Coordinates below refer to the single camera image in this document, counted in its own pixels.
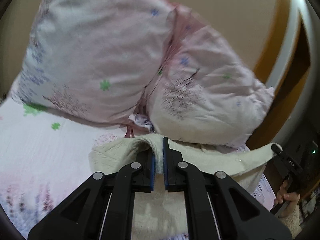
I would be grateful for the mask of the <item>cream fleece sleeve forearm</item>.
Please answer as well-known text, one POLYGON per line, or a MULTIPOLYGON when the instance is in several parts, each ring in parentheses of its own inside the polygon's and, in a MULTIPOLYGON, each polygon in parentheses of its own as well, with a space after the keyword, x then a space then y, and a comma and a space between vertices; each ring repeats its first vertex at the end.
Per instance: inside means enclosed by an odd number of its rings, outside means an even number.
POLYGON ((279 220, 290 230, 292 238, 295 239, 302 231, 300 226, 300 209, 297 205, 293 213, 279 220))

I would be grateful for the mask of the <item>person's right hand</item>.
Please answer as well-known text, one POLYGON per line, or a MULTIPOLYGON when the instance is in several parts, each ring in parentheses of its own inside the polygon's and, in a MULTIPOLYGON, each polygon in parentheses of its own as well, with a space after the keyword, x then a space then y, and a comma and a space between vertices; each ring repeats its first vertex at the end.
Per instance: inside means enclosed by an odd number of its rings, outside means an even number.
POLYGON ((300 195, 298 193, 287 193, 288 188, 288 181, 283 181, 279 191, 276 194, 276 198, 274 199, 274 205, 281 204, 283 202, 289 202, 287 207, 285 207, 285 209, 282 211, 280 217, 287 217, 293 213, 300 200, 300 195))

